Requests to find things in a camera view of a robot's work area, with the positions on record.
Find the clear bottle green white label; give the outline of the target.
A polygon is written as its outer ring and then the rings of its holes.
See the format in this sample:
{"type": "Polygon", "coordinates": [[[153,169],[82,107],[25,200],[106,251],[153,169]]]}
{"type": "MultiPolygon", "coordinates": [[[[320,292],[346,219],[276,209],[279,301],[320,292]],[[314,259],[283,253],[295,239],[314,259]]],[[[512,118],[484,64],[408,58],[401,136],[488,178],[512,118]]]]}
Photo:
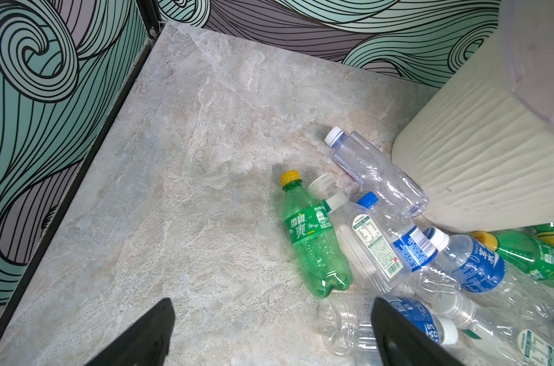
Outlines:
{"type": "Polygon", "coordinates": [[[330,174],[309,184],[312,195],[324,202],[339,247],[350,262],[354,280],[366,293],[387,294],[410,273],[407,261],[387,241],[368,209],[351,202],[330,174]]]}

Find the Pocari bottle blue label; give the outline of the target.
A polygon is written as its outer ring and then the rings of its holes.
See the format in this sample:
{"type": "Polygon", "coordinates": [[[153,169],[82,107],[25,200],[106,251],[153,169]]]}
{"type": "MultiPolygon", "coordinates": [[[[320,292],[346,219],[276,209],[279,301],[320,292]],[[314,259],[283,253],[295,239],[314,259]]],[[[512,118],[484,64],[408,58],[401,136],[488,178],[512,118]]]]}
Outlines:
{"type": "MultiPolygon", "coordinates": [[[[412,298],[385,295],[398,312],[440,346],[458,342],[458,329],[452,320],[431,313],[412,298]]],[[[324,345],[339,356],[379,356],[371,312],[375,299],[362,295],[335,293],[320,302],[316,328],[324,345]]]]}

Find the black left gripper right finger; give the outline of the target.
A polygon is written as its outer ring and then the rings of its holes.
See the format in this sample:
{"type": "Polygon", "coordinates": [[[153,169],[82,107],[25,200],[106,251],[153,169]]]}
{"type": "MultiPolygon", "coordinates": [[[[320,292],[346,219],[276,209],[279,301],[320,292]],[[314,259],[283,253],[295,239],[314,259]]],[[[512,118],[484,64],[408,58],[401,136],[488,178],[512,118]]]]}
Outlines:
{"type": "Polygon", "coordinates": [[[384,365],[460,365],[444,349],[458,342],[458,329],[411,297],[376,297],[371,325],[384,365]]]}

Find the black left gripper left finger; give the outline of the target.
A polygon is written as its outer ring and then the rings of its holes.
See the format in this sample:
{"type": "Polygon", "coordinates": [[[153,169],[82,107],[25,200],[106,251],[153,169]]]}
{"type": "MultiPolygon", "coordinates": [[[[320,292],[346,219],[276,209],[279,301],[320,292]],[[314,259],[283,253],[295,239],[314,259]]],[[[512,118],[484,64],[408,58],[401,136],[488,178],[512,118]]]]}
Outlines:
{"type": "Polygon", "coordinates": [[[163,365],[175,320],[172,301],[165,297],[87,365],[163,365]]]}

